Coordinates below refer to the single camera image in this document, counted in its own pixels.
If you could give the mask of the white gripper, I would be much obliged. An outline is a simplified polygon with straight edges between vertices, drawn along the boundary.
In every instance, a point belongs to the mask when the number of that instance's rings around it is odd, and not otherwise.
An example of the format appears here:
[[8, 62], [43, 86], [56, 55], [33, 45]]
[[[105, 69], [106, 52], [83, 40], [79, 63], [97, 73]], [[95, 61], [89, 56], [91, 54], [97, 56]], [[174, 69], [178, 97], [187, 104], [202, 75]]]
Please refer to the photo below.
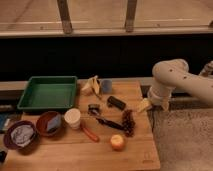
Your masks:
[[169, 99], [171, 90], [168, 88], [159, 88], [151, 86], [147, 93], [148, 98], [144, 98], [138, 105], [137, 112], [144, 112], [155, 106], [161, 106], [163, 111], [169, 111]]

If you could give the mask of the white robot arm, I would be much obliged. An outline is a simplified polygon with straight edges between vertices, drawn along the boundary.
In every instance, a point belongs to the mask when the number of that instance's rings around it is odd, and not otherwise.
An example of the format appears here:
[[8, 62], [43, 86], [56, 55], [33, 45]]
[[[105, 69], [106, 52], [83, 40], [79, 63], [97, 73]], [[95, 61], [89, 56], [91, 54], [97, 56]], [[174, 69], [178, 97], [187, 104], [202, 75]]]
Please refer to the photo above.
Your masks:
[[198, 75], [189, 72], [184, 59], [166, 60], [156, 63], [152, 69], [153, 83], [147, 97], [137, 107], [141, 113], [153, 106], [169, 109], [169, 100], [175, 88], [184, 90], [202, 102], [213, 106], [213, 60], [208, 62]]

